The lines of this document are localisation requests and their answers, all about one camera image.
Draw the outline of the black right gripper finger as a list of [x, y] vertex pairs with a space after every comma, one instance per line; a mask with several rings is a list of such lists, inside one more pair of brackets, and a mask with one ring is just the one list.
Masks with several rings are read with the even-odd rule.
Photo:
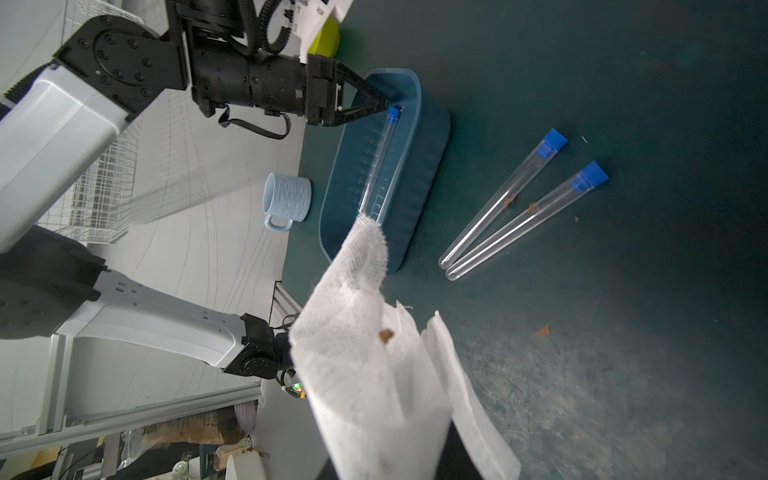
[[459, 433], [451, 424], [446, 436], [436, 474], [436, 480], [481, 480], [482, 477], [467, 453]]

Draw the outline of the white gauze wipe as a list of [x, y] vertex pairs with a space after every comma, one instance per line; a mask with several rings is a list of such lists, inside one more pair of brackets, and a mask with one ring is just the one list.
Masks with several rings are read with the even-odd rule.
[[290, 329], [291, 357], [342, 479], [431, 479], [450, 430], [479, 475], [521, 465], [490, 421], [439, 315], [419, 329], [381, 285], [381, 227], [357, 217]]

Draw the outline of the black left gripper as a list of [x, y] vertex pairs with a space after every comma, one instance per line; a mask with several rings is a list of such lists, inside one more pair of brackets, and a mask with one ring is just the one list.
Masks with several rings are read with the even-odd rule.
[[[344, 106], [345, 88], [361, 100]], [[305, 119], [309, 125], [336, 127], [387, 110], [388, 98], [341, 62], [308, 55], [306, 63]]]

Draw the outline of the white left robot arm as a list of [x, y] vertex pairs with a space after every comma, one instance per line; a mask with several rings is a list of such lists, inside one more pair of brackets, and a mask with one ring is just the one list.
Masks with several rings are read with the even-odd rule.
[[115, 7], [87, 19], [1, 100], [1, 336], [122, 341], [272, 379], [292, 367], [285, 329], [161, 293], [108, 268], [88, 243], [116, 231], [132, 198], [127, 131], [165, 91], [243, 127], [232, 106], [335, 127], [387, 98], [310, 52], [347, 1], [169, 1], [157, 33]]

